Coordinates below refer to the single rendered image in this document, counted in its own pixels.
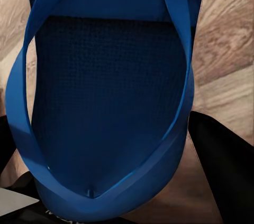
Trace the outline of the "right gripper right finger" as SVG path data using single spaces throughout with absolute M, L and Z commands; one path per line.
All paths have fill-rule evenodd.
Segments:
M 254 224 L 254 147 L 196 111 L 188 131 L 224 224 Z

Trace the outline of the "sandal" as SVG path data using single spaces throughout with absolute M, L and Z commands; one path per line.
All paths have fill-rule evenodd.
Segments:
M 5 109 L 39 197 L 57 217 L 113 219 L 173 178 L 194 100 L 202 0 L 29 0 Z M 35 37 L 30 122 L 26 53 Z

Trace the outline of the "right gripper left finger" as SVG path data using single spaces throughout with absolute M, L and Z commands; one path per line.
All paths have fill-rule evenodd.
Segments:
M 17 149 L 7 116 L 0 117 L 0 175 Z

